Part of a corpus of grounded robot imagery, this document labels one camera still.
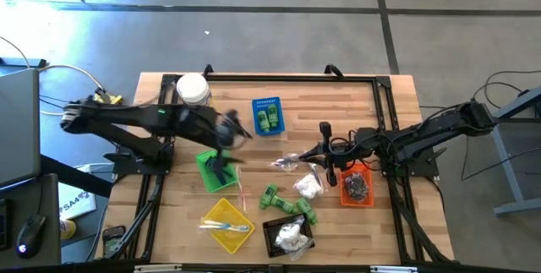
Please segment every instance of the black basket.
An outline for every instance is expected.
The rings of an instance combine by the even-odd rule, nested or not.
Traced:
[[[301,226],[301,234],[308,238],[314,238],[314,235],[312,235],[312,230],[310,229],[308,217],[305,214],[263,222],[263,235],[265,236],[267,253],[269,254],[270,258],[287,254],[283,248],[277,247],[274,244],[276,236],[278,236],[278,232],[280,231],[281,226],[288,223],[293,223],[297,221],[300,217],[304,217],[303,225]],[[315,247],[315,243],[312,243],[312,245],[310,246],[310,248],[313,247]]]

